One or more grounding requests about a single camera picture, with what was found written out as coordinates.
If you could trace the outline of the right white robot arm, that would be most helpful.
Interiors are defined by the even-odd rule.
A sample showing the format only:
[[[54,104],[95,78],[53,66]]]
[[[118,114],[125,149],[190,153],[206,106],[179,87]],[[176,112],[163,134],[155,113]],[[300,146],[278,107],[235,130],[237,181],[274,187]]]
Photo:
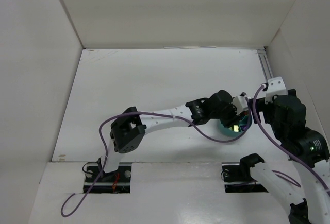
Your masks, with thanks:
[[[290,223],[329,223],[329,185],[315,168],[329,161],[326,139],[306,126],[306,107],[295,91],[262,84],[250,100],[256,124],[296,168],[304,195],[294,191],[258,154],[241,159],[244,175],[261,185],[281,205]]]

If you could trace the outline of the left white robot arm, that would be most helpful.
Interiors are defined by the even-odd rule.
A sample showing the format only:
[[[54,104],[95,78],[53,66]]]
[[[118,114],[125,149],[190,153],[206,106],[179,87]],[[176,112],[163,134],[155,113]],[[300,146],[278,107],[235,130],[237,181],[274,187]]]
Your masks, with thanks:
[[[232,97],[225,90],[209,98],[196,99],[156,112],[142,112],[136,107],[130,107],[114,117],[110,125],[110,151],[101,160],[104,165],[99,168],[103,176],[117,171],[123,155],[136,150],[147,134],[175,127],[197,128],[213,119],[229,128],[239,124],[248,108],[246,94]]]

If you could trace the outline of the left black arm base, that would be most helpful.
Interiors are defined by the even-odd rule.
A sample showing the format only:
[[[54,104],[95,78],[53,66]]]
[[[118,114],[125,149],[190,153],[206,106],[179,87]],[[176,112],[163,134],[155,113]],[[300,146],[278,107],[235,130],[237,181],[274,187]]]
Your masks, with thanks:
[[[91,194],[129,194],[131,182],[131,163],[121,163],[117,171],[103,174],[89,193]],[[96,179],[99,169],[96,164],[86,163],[82,167],[85,174],[83,192],[86,193]]]

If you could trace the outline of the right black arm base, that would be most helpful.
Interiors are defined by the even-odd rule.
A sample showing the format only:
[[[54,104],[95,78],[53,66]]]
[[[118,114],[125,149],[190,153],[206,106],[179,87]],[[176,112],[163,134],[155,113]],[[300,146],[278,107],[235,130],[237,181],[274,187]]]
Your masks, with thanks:
[[[251,177],[251,168],[264,159],[256,153],[245,156],[236,163],[222,163],[221,178],[226,193],[267,193],[261,183]]]

